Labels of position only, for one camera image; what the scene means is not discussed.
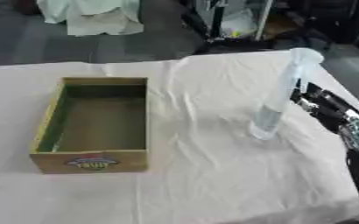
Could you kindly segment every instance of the printed label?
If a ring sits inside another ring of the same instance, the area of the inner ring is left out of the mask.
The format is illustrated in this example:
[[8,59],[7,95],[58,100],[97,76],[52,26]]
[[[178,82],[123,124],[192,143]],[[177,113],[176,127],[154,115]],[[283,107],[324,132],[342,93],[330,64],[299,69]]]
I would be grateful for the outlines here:
[[79,168],[89,171],[101,171],[107,168],[109,165],[116,165],[118,162],[114,159],[105,157],[78,157],[65,163],[65,165],[75,165]]

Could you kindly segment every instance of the open wooden box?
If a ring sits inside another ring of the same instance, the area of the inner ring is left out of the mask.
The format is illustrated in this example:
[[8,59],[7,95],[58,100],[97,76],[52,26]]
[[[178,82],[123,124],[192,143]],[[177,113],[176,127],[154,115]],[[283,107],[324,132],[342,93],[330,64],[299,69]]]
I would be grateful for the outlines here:
[[64,78],[30,156],[43,173],[140,172],[147,168],[143,78]]

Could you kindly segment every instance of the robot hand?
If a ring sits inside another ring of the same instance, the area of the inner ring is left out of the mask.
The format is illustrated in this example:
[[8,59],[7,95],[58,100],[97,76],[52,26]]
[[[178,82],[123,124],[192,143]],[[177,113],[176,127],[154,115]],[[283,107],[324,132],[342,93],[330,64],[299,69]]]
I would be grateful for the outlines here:
[[292,101],[341,137],[347,148],[347,166],[359,192],[359,111],[341,97],[313,83],[309,83],[303,94],[299,85],[292,93]]

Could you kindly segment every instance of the clear plastic bottle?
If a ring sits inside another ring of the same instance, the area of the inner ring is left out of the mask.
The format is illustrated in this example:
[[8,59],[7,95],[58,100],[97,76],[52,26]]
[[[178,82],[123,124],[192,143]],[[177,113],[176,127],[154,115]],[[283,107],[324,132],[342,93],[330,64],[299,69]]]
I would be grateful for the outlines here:
[[321,54],[307,48],[294,48],[290,52],[292,62],[280,74],[277,84],[250,122],[250,133],[258,139],[267,140],[275,135],[298,79],[303,78],[301,91],[306,91],[305,73],[324,60]]

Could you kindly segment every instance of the white cloth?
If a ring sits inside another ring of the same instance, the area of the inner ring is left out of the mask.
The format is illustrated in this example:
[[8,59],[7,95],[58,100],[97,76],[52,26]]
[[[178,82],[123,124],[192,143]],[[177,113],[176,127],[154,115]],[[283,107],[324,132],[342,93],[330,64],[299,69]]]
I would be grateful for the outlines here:
[[38,0],[47,23],[67,21],[67,33],[74,36],[142,32],[137,14],[139,0]]
[[[345,149],[290,105],[278,135],[247,133],[288,52],[91,66],[0,66],[0,223],[322,224],[359,214]],[[27,148],[61,76],[149,77],[150,167],[44,175]],[[359,108],[324,69],[310,81]]]

